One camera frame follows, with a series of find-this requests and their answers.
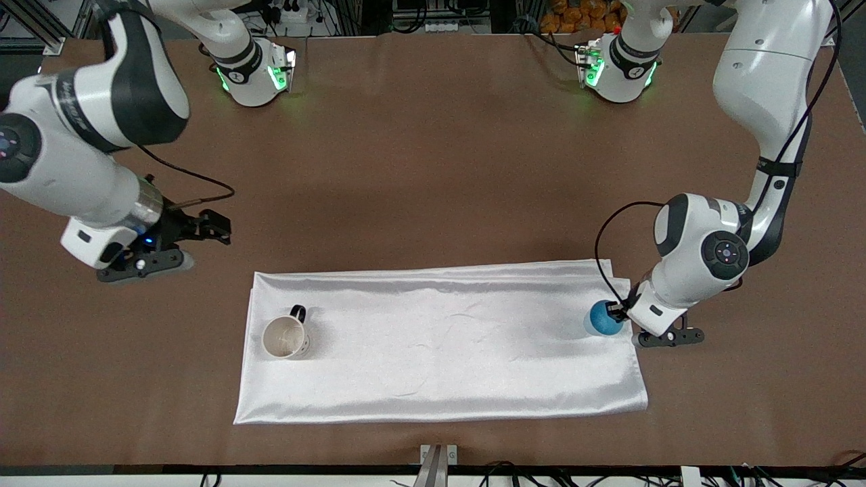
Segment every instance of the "blue ball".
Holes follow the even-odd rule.
[[[607,314],[607,301],[599,301],[592,305],[587,315],[590,326],[600,334],[614,335],[623,329],[623,322],[616,321]]]

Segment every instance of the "green led light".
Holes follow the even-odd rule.
[[[220,72],[219,68],[216,69],[216,73],[219,75],[220,81],[223,82],[223,89],[229,91],[229,83],[225,82],[225,78],[223,78],[223,73]]]
[[[276,89],[286,88],[286,74],[279,69],[268,67],[268,73],[271,75],[271,80],[274,81]]]
[[[590,73],[586,75],[586,84],[591,87],[596,86],[602,71],[604,71],[604,59],[599,59],[598,64],[590,68]]]
[[[656,66],[658,66],[658,62],[652,63],[652,68],[649,69],[649,74],[647,75],[647,82],[643,84],[643,87],[646,88],[652,82],[652,74],[656,72]]]

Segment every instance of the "mug handle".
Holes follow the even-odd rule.
[[[292,311],[289,313],[291,316],[297,318],[301,323],[304,322],[304,318],[307,318],[307,309],[301,306],[300,304],[295,304],[292,307]]]

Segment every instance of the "black cable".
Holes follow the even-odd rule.
[[[333,9],[336,10],[337,14],[337,22],[339,22],[339,31],[343,33],[343,36],[348,36],[350,33],[343,29],[343,11],[339,8],[339,0],[333,0],[332,2]]]
[[[222,188],[225,188],[226,190],[229,190],[229,192],[227,192],[225,194],[221,194],[219,196],[211,196],[208,198],[196,198],[196,199],[191,199],[189,201],[182,201],[182,202],[177,203],[174,206],[172,206],[172,208],[174,208],[174,209],[187,208],[190,206],[200,205],[202,203],[210,203],[212,201],[219,201],[221,199],[231,198],[231,197],[235,196],[235,188],[225,184],[222,181],[218,181],[218,180],[213,179],[213,178],[208,178],[207,176],[203,176],[202,174],[199,174],[197,172],[190,171],[189,169],[184,169],[181,166],[175,166],[171,162],[168,162],[167,160],[162,159],[158,155],[152,153],[150,150],[147,149],[147,147],[138,146],[138,148],[141,149],[141,151],[143,153],[151,156],[151,159],[159,162],[159,164],[161,164],[163,166],[170,167],[171,169],[174,169],[175,171],[182,172],[183,174],[187,174],[189,176],[192,176],[193,178],[199,178],[201,180],[207,181],[207,182],[212,183],[214,185],[221,186]]]
[[[258,14],[258,17],[256,17],[255,14],[246,14],[245,16],[241,17],[241,20],[243,21],[243,26],[249,30],[251,37],[259,39],[268,36],[268,23],[265,22],[265,19],[261,13]],[[257,20],[261,20],[265,24],[265,26],[260,28],[258,25],[252,23],[253,21]]]
[[[349,13],[347,13],[347,14],[344,13],[342,8],[340,8],[340,6],[339,6],[339,0],[333,0],[333,7],[337,10],[337,18],[338,19],[346,19],[353,26],[357,27],[358,29],[361,29],[361,24],[357,20],[355,20],[354,17],[352,17],[352,9],[351,8],[349,9]]]
[[[487,11],[486,7],[482,7],[475,10],[463,9],[459,10],[451,6],[451,0],[445,0],[445,8],[448,9],[452,14],[457,14],[458,16],[479,16]]]
[[[391,30],[394,32],[399,32],[400,34],[411,34],[418,29],[421,29],[424,26],[424,23],[427,22],[427,0],[417,0],[420,2],[418,5],[418,12],[415,14],[415,22],[408,29],[398,29],[396,27],[391,27]]]
[[[613,295],[617,297],[617,301],[623,307],[625,307],[625,303],[623,302],[623,297],[620,296],[619,293],[617,292],[617,290],[613,288],[613,285],[611,284],[610,281],[608,281],[607,276],[604,275],[604,269],[601,268],[601,260],[598,258],[598,243],[601,242],[601,236],[604,233],[604,229],[607,228],[607,225],[610,224],[613,221],[613,219],[617,217],[617,215],[619,215],[623,211],[628,210],[632,206],[639,206],[639,205],[662,207],[662,206],[664,206],[664,203],[656,203],[655,201],[633,201],[633,202],[627,204],[626,206],[623,206],[619,210],[614,211],[613,214],[610,215],[604,221],[604,223],[601,225],[601,229],[598,230],[598,235],[596,235],[595,259],[596,259],[596,265],[598,266],[598,272],[601,274],[601,278],[604,279],[604,283],[607,284],[608,289],[610,289],[611,292],[613,293]]]
[[[586,485],[586,487],[596,487],[596,485],[601,484],[601,481],[602,481],[602,480],[605,480],[605,479],[608,478],[608,477],[609,477],[609,476],[607,476],[607,475],[604,475],[604,476],[602,476],[602,477],[599,477],[599,478],[593,480],[592,482],[589,482],[589,483]]]
[[[3,27],[0,27],[0,31],[6,29],[6,26],[9,25],[9,19],[11,19],[11,18],[12,18],[12,14],[7,13],[6,14],[6,20],[3,21]]]
[[[823,80],[821,80],[821,84],[818,85],[818,90],[815,91],[815,96],[812,97],[812,100],[809,102],[809,105],[806,107],[806,111],[803,112],[803,116],[800,117],[800,122],[798,122],[797,126],[794,127],[793,132],[791,132],[791,135],[788,136],[788,140],[786,140],[785,144],[782,146],[782,150],[779,151],[779,156],[776,157],[776,164],[778,164],[780,162],[780,160],[782,160],[782,156],[785,155],[785,151],[788,150],[788,146],[791,145],[791,143],[794,141],[794,137],[797,136],[797,133],[800,131],[800,128],[803,126],[803,124],[809,118],[809,115],[811,114],[811,110],[815,107],[815,103],[817,103],[818,99],[821,98],[821,93],[824,92],[824,88],[827,86],[827,81],[830,80],[830,76],[833,74],[833,69],[836,68],[836,63],[839,59],[839,48],[842,47],[842,22],[843,22],[843,20],[841,20],[842,14],[839,13],[839,8],[836,6],[836,3],[833,2],[833,0],[827,0],[827,1],[830,2],[830,6],[833,8],[833,16],[837,20],[837,27],[838,27],[838,31],[836,33],[836,45],[833,47],[833,57],[830,59],[830,66],[827,68],[827,72],[824,73],[824,78],[823,78]],[[860,4],[858,4],[857,6],[859,7],[863,3],[866,3],[866,0],[862,0],[860,2]]]
[[[733,290],[736,290],[736,289],[739,289],[742,287],[743,287],[743,278],[741,277],[740,279],[737,279],[737,283],[735,285],[731,286],[730,288],[724,289],[721,292],[727,293],[728,291],[733,291]]]
[[[853,466],[855,463],[859,462],[860,460],[863,460],[864,458],[866,458],[866,453],[861,453],[861,454],[857,455],[856,457],[854,457],[853,459],[848,460],[847,462],[845,462],[844,464],[841,464],[841,465],[839,465],[839,466],[842,466],[842,467],[851,467],[851,466]]]
[[[515,465],[511,462],[508,462],[508,461],[501,461],[501,462],[496,462],[495,464],[493,464],[491,466],[490,470],[481,479],[481,482],[478,484],[478,487],[489,487],[490,477],[494,473],[496,473],[496,471],[498,471],[499,469],[501,469],[503,467],[510,467],[511,468],[511,484],[512,485],[520,486],[520,478],[523,477],[526,480],[528,480],[530,483],[535,485],[535,487],[546,487],[544,484],[542,484],[541,482],[536,480],[535,477],[525,473],[524,471],[522,471],[520,469],[520,467],[518,467],[517,465]],[[575,484],[571,480],[571,477],[566,472],[551,472],[551,475],[549,475],[549,477],[554,482],[556,482],[557,484],[559,484],[562,487],[579,487],[577,484]]]
[[[573,61],[570,57],[565,55],[565,52],[562,50],[562,48],[559,46],[559,44],[553,40],[553,34],[548,34],[548,35],[550,36],[550,39],[551,39],[551,42],[549,42],[549,43],[551,45],[553,45],[554,48],[556,48],[556,52],[558,52],[559,55],[562,56],[562,59],[565,59],[569,64],[577,66],[578,68],[589,68],[591,66],[591,64],[589,64],[588,62]]]
[[[338,32],[340,32],[339,24],[337,23],[337,21],[333,20],[333,15],[331,15],[331,9],[325,7],[325,10],[327,10],[327,18],[331,19],[331,23],[333,24],[334,29],[336,29]]]
[[[472,25],[472,21],[469,20],[469,16],[466,15],[466,10],[463,11],[463,18],[466,19],[466,25],[468,25],[469,28],[472,29],[472,33],[473,33],[473,34],[478,34],[479,32],[478,32],[477,30],[475,30],[475,26]]]
[[[753,469],[753,471],[755,473],[761,475],[763,478],[769,480],[770,484],[773,484],[775,487],[784,487],[782,484],[776,482],[776,479],[774,479],[773,477],[770,477],[770,475],[768,473],[766,473],[766,471],[764,471],[764,469],[762,469],[760,467],[755,467]]]
[[[845,7],[848,6],[849,3],[851,3],[851,1],[852,1],[852,0],[848,0],[848,2],[845,2],[845,4],[842,5],[842,7],[839,9],[839,11],[841,12]],[[866,3],[866,0],[861,0],[860,3],[858,3],[857,5],[855,5],[854,8],[851,9],[850,12],[848,12],[848,14],[845,16],[845,18],[842,19],[841,22],[840,22],[840,21],[838,20],[838,18],[837,18],[837,23],[836,23],[836,25],[833,27],[833,29],[830,30],[830,32],[827,33],[826,36],[824,36],[824,39],[826,39],[827,37],[832,36],[833,33],[836,32],[836,30],[839,28],[839,26],[841,26],[843,23],[845,23],[845,21],[847,21],[848,19],[850,19],[851,16],[853,16],[853,15],[854,15],[854,14],[855,14],[859,9],[860,9],[860,7],[863,7],[863,4],[864,4],[864,3]]]
[[[701,9],[701,6],[702,6],[702,5],[698,5],[697,7],[695,7],[695,11],[694,11],[694,13],[692,13],[692,16],[688,18],[688,20],[686,21],[686,24],[685,24],[685,25],[683,25],[682,27],[680,27],[680,33],[685,33],[686,28],[687,28],[689,25],[691,25],[692,20],[695,18],[696,15],[698,15],[698,10]]]
[[[333,17],[331,16],[331,9],[328,9],[328,10],[327,10],[327,14],[328,14],[329,17],[331,17],[331,22],[333,22]],[[328,26],[327,22],[325,22],[325,16],[322,15],[322,0],[319,0],[319,16],[322,17],[322,23],[325,24],[325,29],[327,30],[327,34],[328,34],[329,36],[333,36],[333,34],[331,33],[331,27]],[[312,28],[311,28],[311,29],[310,29],[310,36],[311,36],[312,34],[313,34],[313,30],[312,30]]]
[[[634,477],[638,480],[643,480],[644,482],[646,482],[649,485],[655,485],[655,487],[664,487],[666,485],[666,484],[662,484],[661,482],[656,482],[654,480],[650,480],[649,477],[640,477],[637,475],[635,475]]]
[[[515,18],[514,20],[515,21],[522,20],[523,22],[529,24],[529,21],[525,18],[518,17],[518,18]],[[536,32],[535,30],[523,30],[523,29],[521,29],[520,33],[521,34],[532,34],[533,36],[536,36],[539,39],[541,39],[541,41],[544,42],[545,44],[549,44],[551,46],[554,46],[554,48],[557,48],[557,49],[563,49],[563,50],[571,51],[571,52],[577,52],[578,49],[580,49],[579,46],[586,45],[585,42],[579,44],[578,46],[567,46],[565,44],[560,44],[560,43],[556,42],[555,40],[548,39],[548,38],[544,37],[541,33]]]

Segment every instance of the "black strap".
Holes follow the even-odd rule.
[[[262,46],[259,45],[258,42],[251,42],[250,46],[254,48],[253,56],[249,58],[244,64],[240,66],[234,66],[233,68],[229,68],[224,66],[222,62],[219,61],[220,58],[216,58],[211,56],[214,61],[216,61],[216,65],[223,74],[229,78],[229,81],[235,83],[236,85],[242,85],[249,81],[249,76],[252,75],[259,66],[262,65],[263,54],[262,54]]]
[[[249,44],[247,44],[247,47],[243,48],[243,51],[241,51],[240,53],[229,57],[220,57],[218,55],[210,55],[210,57],[213,58],[213,60],[221,66],[226,64],[237,64],[238,62],[247,59],[247,56],[249,56],[253,52],[255,46],[256,44],[255,42],[253,42],[253,38],[250,37]]]
[[[622,36],[617,36],[616,45],[625,54],[630,55],[631,57],[636,57],[637,59],[656,59],[658,53],[662,52],[662,48],[650,52],[632,48],[630,45],[625,43]]]
[[[630,58],[625,57],[623,55],[624,47],[630,49],[630,51],[626,51],[625,54],[645,61],[634,62]],[[658,53],[658,50],[651,53],[634,50],[623,42],[622,36],[618,36],[617,40],[611,44],[611,62],[613,62],[613,65],[623,72],[623,76],[628,80],[637,80],[646,75],[647,72],[652,69],[653,63],[656,62]]]
[[[758,159],[758,171],[763,172],[767,176],[784,176],[794,179],[800,175],[800,169],[803,167],[803,162],[776,162],[767,158]]]
[[[63,117],[78,134],[89,145],[96,147],[104,153],[113,153],[122,150],[123,147],[116,146],[103,137],[81,109],[78,95],[75,93],[75,73],[78,68],[64,69],[55,78],[55,92],[57,104],[60,105]]]

